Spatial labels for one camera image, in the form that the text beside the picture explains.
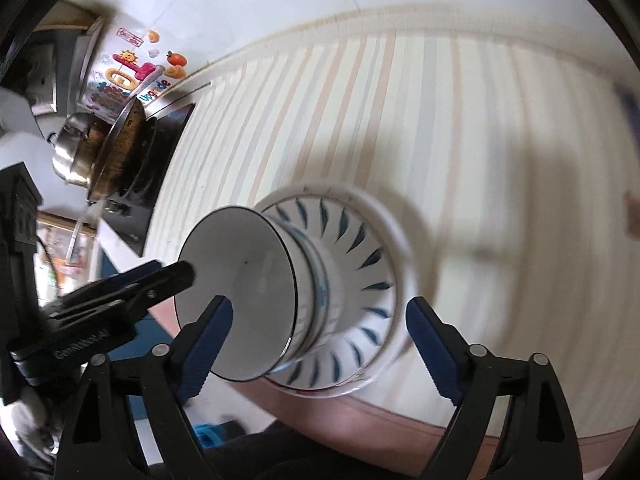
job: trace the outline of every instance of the metal screw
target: metal screw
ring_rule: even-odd
[[[486,348],[482,345],[471,345],[471,348],[469,348],[469,351],[471,352],[471,355],[475,355],[476,357],[484,357],[486,355]]]
[[[533,354],[533,361],[540,366],[546,366],[549,364],[549,358],[544,354]]]
[[[106,357],[104,356],[104,354],[96,354],[91,358],[90,363],[92,364],[92,366],[100,366],[105,361]]]
[[[162,357],[163,355],[167,355],[169,353],[169,345],[160,343],[159,345],[156,345],[151,349],[151,353],[156,357]]]

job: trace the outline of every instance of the white bowl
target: white bowl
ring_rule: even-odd
[[[194,227],[179,259],[196,272],[193,286],[175,297],[181,327],[217,294],[233,306],[213,373],[249,381],[299,357],[314,325],[316,291],[303,251],[281,225],[245,207],[218,209]]]

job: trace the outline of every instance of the black stovetop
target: black stovetop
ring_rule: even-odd
[[[193,108],[187,105],[146,121],[140,155],[129,161],[123,185],[102,208],[104,221],[138,256],[145,249],[162,181]]]

